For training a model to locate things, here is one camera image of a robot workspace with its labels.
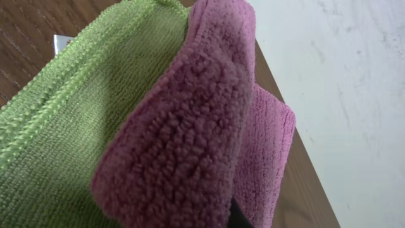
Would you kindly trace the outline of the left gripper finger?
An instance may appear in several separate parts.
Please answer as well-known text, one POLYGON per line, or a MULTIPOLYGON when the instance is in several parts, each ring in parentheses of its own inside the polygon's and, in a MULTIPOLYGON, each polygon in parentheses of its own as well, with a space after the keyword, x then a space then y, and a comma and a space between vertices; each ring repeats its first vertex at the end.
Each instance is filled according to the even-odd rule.
POLYGON ((243 214, 235 198, 231 199, 230 216, 228 218, 227 228, 253 228, 243 214))

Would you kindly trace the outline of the purple cloth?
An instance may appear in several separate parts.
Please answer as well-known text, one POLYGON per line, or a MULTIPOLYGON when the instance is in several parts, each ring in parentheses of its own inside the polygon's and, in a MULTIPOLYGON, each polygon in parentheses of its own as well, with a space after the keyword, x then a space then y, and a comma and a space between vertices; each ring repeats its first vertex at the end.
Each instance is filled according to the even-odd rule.
POLYGON ((255 81, 253 7, 198 1, 170 67, 103 154, 91 191, 124 227, 270 227, 294 112, 255 81))

